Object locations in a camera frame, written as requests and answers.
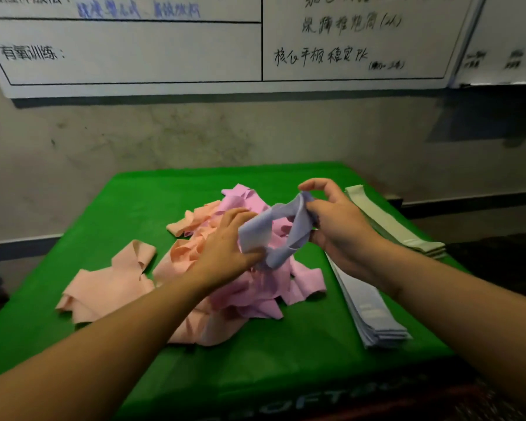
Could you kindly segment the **person's right hand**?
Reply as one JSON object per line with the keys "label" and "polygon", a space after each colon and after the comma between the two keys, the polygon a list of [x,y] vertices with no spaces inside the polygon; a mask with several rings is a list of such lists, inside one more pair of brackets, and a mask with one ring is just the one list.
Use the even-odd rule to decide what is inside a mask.
{"label": "person's right hand", "polygon": [[326,201],[336,204],[336,213],[328,221],[316,221],[309,241],[331,257],[343,272],[384,289],[373,263],[379,261],[383,238],[369,225],[359,208],[329,178],[311,178],[299,184],[300,191],[323,191]]}

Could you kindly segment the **person's left hand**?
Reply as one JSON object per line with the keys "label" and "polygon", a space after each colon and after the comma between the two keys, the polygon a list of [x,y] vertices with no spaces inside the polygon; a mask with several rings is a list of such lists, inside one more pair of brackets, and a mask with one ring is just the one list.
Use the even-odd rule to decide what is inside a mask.
{"label": "person's left hand", "polygon": [[198,261],[186,273],[206,295],[249,270],[239,265],[239,229],[256,216],[245,208],[229,210],[207,238]]}

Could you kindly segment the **lavender elastic band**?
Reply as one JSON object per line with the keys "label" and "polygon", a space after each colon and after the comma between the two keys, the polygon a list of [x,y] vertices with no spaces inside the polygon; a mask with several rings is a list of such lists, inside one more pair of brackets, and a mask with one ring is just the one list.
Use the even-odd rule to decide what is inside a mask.
{"label": "lavender elastic band", "polygon": [[309,241],[316,219],[307,210],[314,197],[301,191],[287,204],[275,204],[239,227],[241,252],[265,249],[259,268],[275,270]]}

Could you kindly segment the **person's right forearm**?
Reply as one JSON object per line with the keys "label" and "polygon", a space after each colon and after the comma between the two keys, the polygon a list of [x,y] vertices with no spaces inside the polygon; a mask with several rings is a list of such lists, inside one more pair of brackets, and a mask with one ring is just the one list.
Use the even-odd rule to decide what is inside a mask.
{"label": "person's right forearm", "polygon": [[526,408],[526,297],[391,242],[370,269],[391,297]]}

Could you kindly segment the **person's left forearm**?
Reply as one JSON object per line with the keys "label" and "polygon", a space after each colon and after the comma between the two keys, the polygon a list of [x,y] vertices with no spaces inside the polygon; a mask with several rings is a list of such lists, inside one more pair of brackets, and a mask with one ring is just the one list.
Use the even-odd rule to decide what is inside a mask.
{"label": "person's left forearm", "polygon": [[0,421],[105,421],[211,290],[187,272],[0,375]]}

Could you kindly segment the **pile of pink elastic bands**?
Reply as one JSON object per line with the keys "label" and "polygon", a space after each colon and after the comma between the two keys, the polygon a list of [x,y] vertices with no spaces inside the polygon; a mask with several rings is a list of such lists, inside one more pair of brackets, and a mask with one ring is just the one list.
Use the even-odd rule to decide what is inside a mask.
{"label": "pile of pink elastic bands", "polygon": [[[257,192],[242,184],[222,191],[218,212],[237,206],[256,212],[266,211],[267,205]],[[260,269],[259,264],[241,274],[236,280],[211,295],[217,309],[234,307],[244,318],[281,319],[283,313],[278,299],[286,305],[305,301],[309,296],[326,292],[320,268],[308,268],[295,260],[294,254],[278,269]]]}

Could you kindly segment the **stack of folded grey-green bands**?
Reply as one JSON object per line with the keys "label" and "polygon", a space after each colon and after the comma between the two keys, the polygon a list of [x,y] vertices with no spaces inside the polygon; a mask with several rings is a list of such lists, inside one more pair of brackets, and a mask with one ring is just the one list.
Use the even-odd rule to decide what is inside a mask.
{"label": "stack of folded grey-green bands", "polygon": [[391,214],[376,205],[366,195],[363,185],[347,187],[345,194],[359,207],[372,228],[382,237],[432,259],[441,259],[447,255],[445,244],[437,241],[426,241],[418,237],[400,224]]}

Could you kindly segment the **pile of peach elastic bands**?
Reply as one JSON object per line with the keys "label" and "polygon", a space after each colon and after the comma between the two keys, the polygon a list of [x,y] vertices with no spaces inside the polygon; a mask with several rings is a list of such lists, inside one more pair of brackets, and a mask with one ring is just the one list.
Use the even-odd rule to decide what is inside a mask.
{"label": "pile of peach elastic bands", "polygon": [[[206,239],[220,223],[220,200],[186,211],[184,218],[167,226],[177,240],[153,270],[159,287],[188,271],[198,260]],[[168,340],[169,345],[217,346],[229,340],[247,322],[232,307],[217,309],[205,297],[188,314]]]}

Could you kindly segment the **green table cover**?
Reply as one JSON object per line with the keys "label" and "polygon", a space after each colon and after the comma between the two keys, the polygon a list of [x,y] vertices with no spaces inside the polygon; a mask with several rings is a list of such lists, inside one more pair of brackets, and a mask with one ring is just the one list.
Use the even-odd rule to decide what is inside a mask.
{"label": "green table cover", "polygon": [[[80,269],[97,270],[132,240],[155,246],[153,267],[174,237],[166,226],[242,184],[269,205],[287,203],[299,183],[333,179],[342,188],[364,184],[382,208],[425,238],[353,169],[339,162],[258,167],[166,169],[112,178],[0,311],[0,374],[68,337],[75,326],[55,310]],[[402,307],[384,296],[412,336],[400,348],[362,344],[326,255],[305,245],[295,259],[320,268],[325,294],[291,306],[283,318],[253,319],[215,347],[163,349],[121,406],[117,420],[271,420],[316,416],[325,408],[380,396],[433,393],[470,381],[453,352]]]}

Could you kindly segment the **stack of folded light-blue bands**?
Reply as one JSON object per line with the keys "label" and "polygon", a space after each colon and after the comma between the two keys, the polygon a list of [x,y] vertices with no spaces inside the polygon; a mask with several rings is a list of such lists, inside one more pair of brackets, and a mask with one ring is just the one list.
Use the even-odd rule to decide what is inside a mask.
{"label": "stack of folded light-blue bands", "polygon": [[394,319],[377,288],[344,273],[329,255],[327,258],[366,349],[399,348],[413,339]]}

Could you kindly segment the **crumpled peach band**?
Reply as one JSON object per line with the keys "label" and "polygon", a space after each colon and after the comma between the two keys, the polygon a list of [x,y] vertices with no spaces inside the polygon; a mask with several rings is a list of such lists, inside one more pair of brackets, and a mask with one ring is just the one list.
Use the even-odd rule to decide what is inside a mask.
{"label": "crumpled peach band", "polygon": [[63,291],[58,312],[71,312],[74,324],[92,323],[155,289],[144,274],[153,257],[154,246],[131,241],[112,258],[108,268],[81,269]]}

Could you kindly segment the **large white schedule board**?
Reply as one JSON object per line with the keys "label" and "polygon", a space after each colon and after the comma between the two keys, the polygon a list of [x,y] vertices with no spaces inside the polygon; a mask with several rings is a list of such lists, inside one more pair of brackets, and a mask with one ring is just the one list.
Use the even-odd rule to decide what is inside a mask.
{"label": "large white schedule board", "polygon": [[9,99],[441,89],[484,0],[0,0]]}

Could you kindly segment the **small white board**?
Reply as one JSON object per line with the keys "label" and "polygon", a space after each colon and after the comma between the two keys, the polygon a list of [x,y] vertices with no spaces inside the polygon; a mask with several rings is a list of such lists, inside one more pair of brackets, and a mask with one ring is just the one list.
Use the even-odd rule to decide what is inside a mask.
{"label": "small white board", "polygon": [[526,0],[485,0],[450,87],[526,85]]}

